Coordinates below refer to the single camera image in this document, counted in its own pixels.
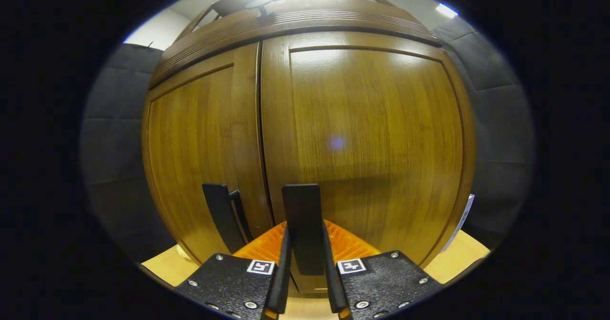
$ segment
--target door handle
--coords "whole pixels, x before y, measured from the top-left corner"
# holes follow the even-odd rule
[[[214,225],[229,252],[233,254],[251,242],[252,233],[246,221],[239,190],[229,192],[227,185],[217,183],[203,183],[201,188]]]

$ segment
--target white label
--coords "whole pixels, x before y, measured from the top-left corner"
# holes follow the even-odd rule
[[[340,260],[337,262],[337,266],[342,275],[366,270],[360,259]]]
[[[261,275],[271,275],[273,272],[273,266],[275,265],[274,261],[266,261],[266,260],[253,260],[248,266],[247,272],[252,272],[254,274]]]
[[[445,247],[440,252],[447,250],[447,248],[449,247],[449,244],[451,244],[451,242],[456,237],[456,235],[458,235],[458,232],[462,228],[462,225],[464,225],[464,221],[466,221],[466,216],[468,216],[468,212],[470,211],[470,206],[472,205],[472,201],[474,199],[475,199],[475,196],[473,194],[468,196],[468,202],[466,203],[466,208],[464,209],[464,214],[462,214],[462,218],[460,219],[459,223],[457,224],[457,228],[453,232],[453,235],[451,235],[451,238],[449,238],[449,241],[447,242],[447,244],[445,244]]]

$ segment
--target cabinet door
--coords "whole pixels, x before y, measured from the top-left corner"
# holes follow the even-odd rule
[[[143,159],[162,219],[199,263],[229,253],[202,183],[238,189],[253,237],[271,228],[260,147],[259,44],[222,53],[177,73],[146,96]]]
[[[261,112],[276,222],[281,188],[318,183],[322,215],[425,266],[466,207],[475,137],[462,82],[440,49],[382,34],[263,42]],[[301,292],[323,277],[292,274]]]

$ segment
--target cabinet top molding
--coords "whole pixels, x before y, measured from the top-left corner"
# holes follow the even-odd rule
[[[440,47],[438,39],[406,10],[364,0],[279,0],[240,10],[177,40],[163,53],[149,90],[180,70],[208,57],[268,38],[316,31],[387,34]]]

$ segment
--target paper tag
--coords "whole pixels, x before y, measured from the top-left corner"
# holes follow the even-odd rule
[[[462,228],[462,225],[464,225],[464,221],[466,221],[466,216],[468,216],[468,212],[470,211],[470,206],[472,205],[472,201],[474,199],[475,199],[475,196],[473,194],[468,196],[468,202],[466,203],[466,208],[464,209],[464,214],[462,214],[462,218],[460,219],[459,223],[457,224],[456,230],[453,231],[453,235],[451,235],[451,238],[449,238],[449,241],[447,242],[447,244],[445,244],[445,247],[440,252],[447,250],[447,248],[449,247],[449,244],[451,244],[451,242],[456,237],[456,235],[458,235],[459,230]]]

